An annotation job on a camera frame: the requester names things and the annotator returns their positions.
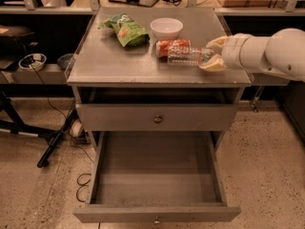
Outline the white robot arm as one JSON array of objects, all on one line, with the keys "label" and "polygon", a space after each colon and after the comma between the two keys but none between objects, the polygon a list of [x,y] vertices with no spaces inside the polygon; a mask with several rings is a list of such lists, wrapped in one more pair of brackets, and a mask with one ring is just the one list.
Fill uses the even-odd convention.
[{"label": "white robot arm", "polygon": [[271,36],[237,33],[210,41],[199,67],[208,72],[243,68],[296,81],[305,81],[305,31],[288,28]]}]

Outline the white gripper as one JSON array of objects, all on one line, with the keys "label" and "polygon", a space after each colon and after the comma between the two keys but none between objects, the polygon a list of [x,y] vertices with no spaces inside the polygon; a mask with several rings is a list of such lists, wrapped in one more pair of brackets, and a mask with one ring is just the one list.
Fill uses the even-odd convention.
[{"label": "white gripper", "polygon": [[247,33],[237,33],[232,36],[220,36],[207,43],[206,48],[214,53],[221,53],[212,56],[207,62],[201,63],[199,68],[206,72],[222,72],[227,69],[242,68],[241,50],[246,41],[252,36]]}]

